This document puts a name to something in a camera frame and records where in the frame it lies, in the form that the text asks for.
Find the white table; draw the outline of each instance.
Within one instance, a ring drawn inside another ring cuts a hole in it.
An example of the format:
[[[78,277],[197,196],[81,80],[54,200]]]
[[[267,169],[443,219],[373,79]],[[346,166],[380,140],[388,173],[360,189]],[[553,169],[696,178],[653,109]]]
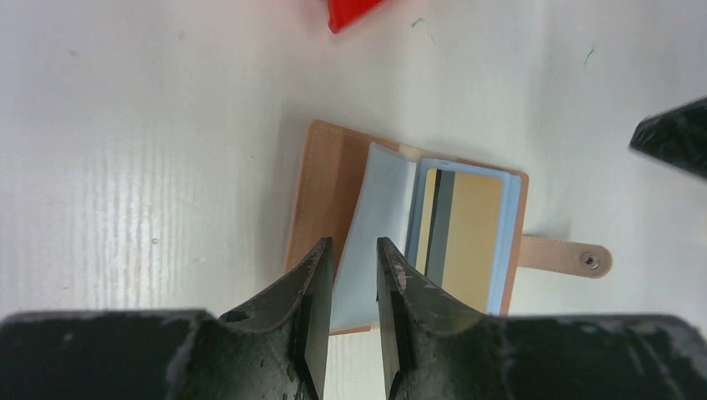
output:
[[[411,24],[424,18],[415,27]],[[281,272],[311,118],[525,170],[525,232],[605,245],[600,280],[519,272],[512,313],[707,327],[707,182],[628,151],[707,94],[707,3],[0,4],[0,315],[240,304]],[[378,333],[327,398],[383,398]]]

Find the gold card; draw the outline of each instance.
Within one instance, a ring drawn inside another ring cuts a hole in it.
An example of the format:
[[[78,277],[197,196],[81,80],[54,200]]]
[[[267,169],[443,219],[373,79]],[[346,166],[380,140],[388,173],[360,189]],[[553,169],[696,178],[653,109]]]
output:
[[[489,300],[504,182],[429,169],[416,268],[481,312]]]

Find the red object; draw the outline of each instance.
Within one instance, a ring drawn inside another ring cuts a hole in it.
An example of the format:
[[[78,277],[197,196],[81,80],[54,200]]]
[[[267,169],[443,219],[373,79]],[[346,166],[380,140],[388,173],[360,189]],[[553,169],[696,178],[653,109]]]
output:
[[[328,0],[329,29],[338,33],[382,2],[383,0]]]

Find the tan leather card holder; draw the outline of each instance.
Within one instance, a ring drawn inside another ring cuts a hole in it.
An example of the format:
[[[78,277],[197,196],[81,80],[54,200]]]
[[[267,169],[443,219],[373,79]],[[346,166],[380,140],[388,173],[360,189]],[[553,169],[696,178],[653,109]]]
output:
[[[312,121],[307,133],[294,204],[285,270],[297,262],[322,237],[333,238],[334,266],[338,267],[348,229],[364,179],[371,142],[408,158],[441,158],[494,168],[521,178],[519,210],[514,230],[502,312],[510,305],[517,266],[584,278],[601,278],[611,269],[611,256],[601,246],[561,242],[522,235],[529,178],[523,172],[456,157],[425,152],[414,147],[357,132],[324,121]],[[359,332],[368,328],[348,332]]]

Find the wallet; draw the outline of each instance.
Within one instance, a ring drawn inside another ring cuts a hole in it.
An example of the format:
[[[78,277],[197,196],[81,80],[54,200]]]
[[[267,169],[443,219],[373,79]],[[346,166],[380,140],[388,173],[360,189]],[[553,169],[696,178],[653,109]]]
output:
[[[331,333],[378,321],[375,242],[389,237],[421,273],[472,308],[508,312],[517,267],[601,278],[599,245],[522,235],[529,178],[313,121],[304,145],[285,271],[333,239]]]

